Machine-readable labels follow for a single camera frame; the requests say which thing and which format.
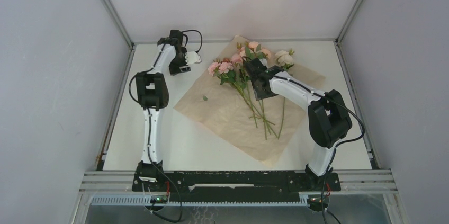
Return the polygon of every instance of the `brown wrapping paper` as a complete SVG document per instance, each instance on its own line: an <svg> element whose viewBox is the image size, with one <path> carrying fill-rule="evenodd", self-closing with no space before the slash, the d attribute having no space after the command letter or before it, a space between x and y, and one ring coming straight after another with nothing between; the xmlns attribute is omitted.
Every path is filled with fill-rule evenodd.
<svg viewBox="0 0 449 224"><path fill-rule="evenodd" d="M248 40L236 36L218 58L230 58L237 51L237 43L244 43L245 41ZM301 55L300 50L296 51L295 56ZM269 66L274 64L274 58L268 61ZM297 63L289 69L289 73L314 88L321 88L325 80L324 76ZM254 99L253 89L250 87L249 90L253 103L261 110L259 103ZM276 133L279 132L281 127L283 101L284 97L282 96L263 100L265 116L268 121L276 124L271 125ZM268 140L265 140L262 121L257 120L258 129L256 129L254 119L248 118L252 115L252 112L240 94L226 83L220 85L220 80L209 75L207 71L195 81L193 86L174 106L174 109L188 118L202 123L216 135L268 167L273 167L276 164L301 120L306 115L303 109L286 99L284 125L280 139L267 132Z"/></svg>

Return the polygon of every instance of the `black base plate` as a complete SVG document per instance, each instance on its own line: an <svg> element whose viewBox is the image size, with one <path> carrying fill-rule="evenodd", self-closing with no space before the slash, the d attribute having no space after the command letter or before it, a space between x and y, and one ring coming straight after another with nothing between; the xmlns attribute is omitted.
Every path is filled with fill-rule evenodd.
<svg viewBox="0 0 449 224"><path fill-rule="evenodd" d="M312 185L309 174L295 171L174 171L165 172L179 189L183 202L298 202L298 192L321 193L322 183ZM134 176L133 191L142 191L142 181ZM332 191L340 191L338 174L328 174ZM157 183L143 182L143 188L152 192L167 191L167 183L159 176ZM220 184L211 187L193 187L195 184ZM250 186L224 187L223 184ZM173 184L170 201L179 201Z"/></svg>

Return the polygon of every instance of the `red wire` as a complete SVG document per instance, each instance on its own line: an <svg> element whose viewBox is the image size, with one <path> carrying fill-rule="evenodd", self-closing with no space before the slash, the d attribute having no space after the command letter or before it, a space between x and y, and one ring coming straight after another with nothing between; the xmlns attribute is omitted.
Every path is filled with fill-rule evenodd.
<svg viewBox="0 0 449 224"><path fill-rule="evenodd" d="M170 182L167 181L167 196L168 196L169 192L170 192Z"/></svg>
<svg viewBox="0 0 449 224"><path fill-rule="evenodd" d="M330 193L332 190L330 189L329 183L326 183L326 185L327 185L327 195L326 196L330 196Z"/></svg>

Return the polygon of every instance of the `pink rose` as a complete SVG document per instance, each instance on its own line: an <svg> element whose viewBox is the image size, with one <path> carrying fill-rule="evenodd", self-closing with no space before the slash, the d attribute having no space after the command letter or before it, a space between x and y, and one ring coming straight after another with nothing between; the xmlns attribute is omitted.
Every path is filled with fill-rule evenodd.
<svg viewBox="0 0 449 224"><path fill-rule="evenodd" d="M232 57L231 57L231 63L235 64L241 64L243 63L243 59L241 58L241 56L238 53L235 53Z"/></svg>
<svg viewBox="0 0 449 224"><path fill-rule="evenodd" d="M220 64L218 62L213 62L208 68L209 74L213 75L213 73L218 68L218 66L220 66Z"/></svg>
<svg viewBox="0 0 449 224"><path fill-rule="evenodd" d="M222 73L228 73L230 70L233 70L234 67L232 66L232 63L230 62L222 62L220 66L218 67L218 72L220 74Z"/></svg>
<svg viewBox="0 0 449 224"><path fill-rule="evenodd" d="M259 42L251 41L251 42L248 44L248 47L251 48L251 49L256 49L258 45L259 45Z"/></svg>
<svg viewBox="0 0 449 224"><path fill-rule="evenodd" d="M268 49L262 48L261 52L265 54L266 58L268 58L268 59L271 58L271 52Z"/></svg>
<svg viewBox="0 0 449 224"><path fill-rule="evenodd" d="M240 52L239 54L241 57L246 56L245 54L245 48L243 48L243 50Z"/></svg>

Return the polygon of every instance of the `enclosure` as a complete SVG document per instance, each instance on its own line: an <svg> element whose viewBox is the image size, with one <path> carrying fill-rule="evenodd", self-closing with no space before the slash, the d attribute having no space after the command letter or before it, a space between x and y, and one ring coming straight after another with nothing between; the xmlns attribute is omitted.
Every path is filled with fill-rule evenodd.
<svg viewBox="0 0 449 224"><path fill-rule="evenodd" d="M333 162L341 190L329 209L342 223L445 221L435 199L447 194L447 0L1 1L1 223L164 223L145 208L159 195L131 189L144 124L128 85L172 29L200 30L204 40L202 62L166 78L164 171L304 172L314 147L307 119L267 165L174 109L240 35L294 49L295 63L363 120L363 140L339 147ZM199 43L189 35L188 51ZM352 122L348 138L361 133ZM183 220L323 222L304 195L185 202ZM175 218L178 204L159 212Z"/></svg>

